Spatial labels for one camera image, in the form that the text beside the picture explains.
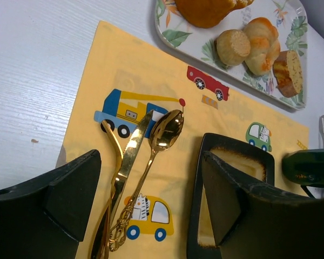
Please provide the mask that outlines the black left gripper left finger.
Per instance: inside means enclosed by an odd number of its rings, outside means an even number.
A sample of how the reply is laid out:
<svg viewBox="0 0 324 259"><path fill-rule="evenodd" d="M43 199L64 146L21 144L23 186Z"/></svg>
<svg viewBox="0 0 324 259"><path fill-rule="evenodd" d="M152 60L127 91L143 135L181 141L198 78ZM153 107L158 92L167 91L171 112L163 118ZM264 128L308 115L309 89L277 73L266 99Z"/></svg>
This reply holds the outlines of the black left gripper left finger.
<svg viewBox="0 0 324 259"><path fill-rule="evenodd" d="M65 165L0 190L0 258L75 258L101 169L90 150Z"/></svg>

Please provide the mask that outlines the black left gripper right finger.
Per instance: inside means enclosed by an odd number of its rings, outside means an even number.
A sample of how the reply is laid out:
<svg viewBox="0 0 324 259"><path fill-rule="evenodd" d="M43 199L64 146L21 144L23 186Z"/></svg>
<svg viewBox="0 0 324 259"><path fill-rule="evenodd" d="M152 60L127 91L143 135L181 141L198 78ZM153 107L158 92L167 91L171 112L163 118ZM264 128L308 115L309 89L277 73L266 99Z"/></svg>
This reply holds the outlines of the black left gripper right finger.
<svg viewBox="0 0 324 259"><path fill-rule="evenodd" d="M223 258L324 258L324 199L276 188L211 152L202 178Z"/></svg>

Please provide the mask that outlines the sliced bread piece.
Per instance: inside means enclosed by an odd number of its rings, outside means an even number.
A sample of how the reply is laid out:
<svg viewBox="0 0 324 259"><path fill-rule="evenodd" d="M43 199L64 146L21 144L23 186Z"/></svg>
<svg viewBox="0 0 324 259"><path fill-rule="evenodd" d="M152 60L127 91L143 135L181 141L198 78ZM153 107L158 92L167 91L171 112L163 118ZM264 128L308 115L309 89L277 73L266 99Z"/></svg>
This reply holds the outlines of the sliced bread piece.
<svg viewBox="0 0 324 259"><path fill-rule="evenodd" d="M282 51L273 64L273 73L277 89L285 98L294 97L303 90L302 68L296 51Z"/></svg>

